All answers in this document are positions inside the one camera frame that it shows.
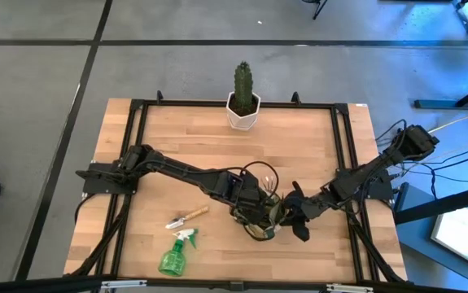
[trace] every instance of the green spray bottle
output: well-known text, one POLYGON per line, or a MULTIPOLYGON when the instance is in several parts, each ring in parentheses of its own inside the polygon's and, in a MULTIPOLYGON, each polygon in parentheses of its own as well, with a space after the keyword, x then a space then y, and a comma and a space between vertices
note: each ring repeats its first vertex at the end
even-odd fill
POLYGON ((160 267, 158 267, 160 273, 172 277, 180 277, 183 275, 183 269, 186 265, 185 256, 182 252, 183 245, 185 244, 185 238, 189 239, 190 243, 195 248, 195 235, 197 233, 197 229, 185 229, 173 234, 177 237, 177 240, 174 243, 172 250, 163 254, 160 267))

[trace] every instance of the wooden tabletop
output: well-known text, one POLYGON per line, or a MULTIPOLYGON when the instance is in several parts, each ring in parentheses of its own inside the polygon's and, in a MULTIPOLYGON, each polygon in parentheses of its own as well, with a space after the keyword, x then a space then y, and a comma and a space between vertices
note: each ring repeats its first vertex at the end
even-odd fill
MULTIPOLYGON (((119 157, 129 104, 129 99, 109 100, 94 153, 96 161, 110 163, 119 157)), ((378 154, 370 114, 363 104, 349 104, 349 113, 358 162, 363 164, 378 154)), ((139 111, 136 115, 133 133, 138 127, 139 111)), ((344 138, 342 117, 339 121, 344 138)), ((261 108, 256 125, 242 132, 230 128, 221 107, 150 106, 143 143, 199 168, 244 166, 253 160, 263 160, 278 172, 280 195, 292 190, 294 180, 307 196, 314 195, 334 177, 338 167, 330 112, 319 109, 261 108)), ((345 140, 343 143, 348 164, 345 140)), ((250 170, 258 177, 272 174, 264 166, 254 165, 250 170)), ((80 210, 65 273, 77 269, 101 238, 109 198, 96 195, 80 210)), ((197 187, 158 173, 143 177, 133 197, 119 275, 169 278, 157 269, 161 256, 175 241, 174 231, 164 227, 175 216, 204 205, 210 207, 210 212, 183 226, 198 228, 199 234, 197 249, 190 244, 185 246, 187 266, 182 278, 355 281, 343 212, 329 210, 310 221, 311 238, 306 243, 293 235, 291 227, 283 228, 270 241, 257 242, 234 222, 226 205, 211 200, 197 187)), ((375 200, 368 200, 367 207, 375 246, 396 273, 406 278, 391 210, 375 200)), ((110 271, 113 247, 111 243, 105 272, 110 271)), ((360 251, 365 276, 369 277, 362 245, 360 251)))

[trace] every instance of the white geometric planter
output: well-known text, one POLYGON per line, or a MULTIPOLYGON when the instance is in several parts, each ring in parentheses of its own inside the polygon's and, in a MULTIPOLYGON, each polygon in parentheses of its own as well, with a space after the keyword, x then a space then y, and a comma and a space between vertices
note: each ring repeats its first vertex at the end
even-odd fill
POLYGON ((230 122, 230 126, 233 129, 247 131, 257 122, 257 116, 259 115, 260 97, 255 93, 251 94, 257 99, 257 110, 253 114, 241 117, 234 111, 230 110, 228 107, 228 105, 230 105, 230 98, 232 98, 234 95, 234 92, 229 93, 228 101, 226 101, 226 115, 228 116, 228 121, 230 122))

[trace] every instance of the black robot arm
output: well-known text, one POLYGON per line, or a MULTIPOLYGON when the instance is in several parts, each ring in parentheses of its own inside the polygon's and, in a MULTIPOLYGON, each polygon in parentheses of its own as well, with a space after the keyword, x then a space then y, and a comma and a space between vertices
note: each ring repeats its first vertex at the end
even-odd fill
POLYGON ((411 125, 398 133, 391 145, 368 164, 340 173, 333 181, 321 187, 317 195, 300 201, 300 206, 297 206, 297 201, 289 203, 288 208, 298 208, 307 219, 320 216, 327 208, 339 209, 385 168, 406 160, 423 160, 435 150, 438 142, 422 126, 411 125))
POLYGON ((258 224, 265 217, 268 194, 257 178, 245 168, 201 169, 169 158, 148 145, 131 146, 112 172, 77 171, 84 179, 98 177, 118 186, 136 186, 138 179, 151 172, 197 186, 212 199, 229 205, 245 224, 258 224), (240 170, 239 175, 229 170, 240 170))

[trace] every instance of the concrete floor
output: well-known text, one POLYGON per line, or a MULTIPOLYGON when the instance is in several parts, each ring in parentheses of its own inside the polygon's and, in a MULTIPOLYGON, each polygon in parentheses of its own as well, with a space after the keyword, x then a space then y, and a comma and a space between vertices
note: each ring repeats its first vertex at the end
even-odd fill
MULTIPOLYGON (((0 0, 0 38, 92 39, 103 4, 0 0)), ((468 39, 446 2, 331 0, 311 21, 313 9, 298 0, 115 1, 103 38, 468 39)), ((0 198, 0 282, 12 278, 88 51, 87 46, 0 46, 0 180, 5 188, 0 198)), ((417 98, 457 99, 468 93, 468 47, 100 47, 31 278, 63 271, 83 183, 74 171, 86 168, 92 157, 107 99, 154 98, 157 90, 166 99, 224 99, 242 59, 250 63, 255 91, 263 99, 287 101, 298 91, 307 102, 368 103, 376 134, 399 116, 431 129, 468 114, 411 106, 417 98)), ((436 134, 442 141, 438 152, 452 150, 468 142, 468 120, 436 134)), ((468 163, 441 174, 468 180, 468 163)), ((430 189, 425 175, 406 180, 430 189)), ((436 187, 445 196, 467 190, 468 184, 439 178, 436 187)), ((408 248, 403 253, 411 281, 466 289, 464 278, 408 248)))

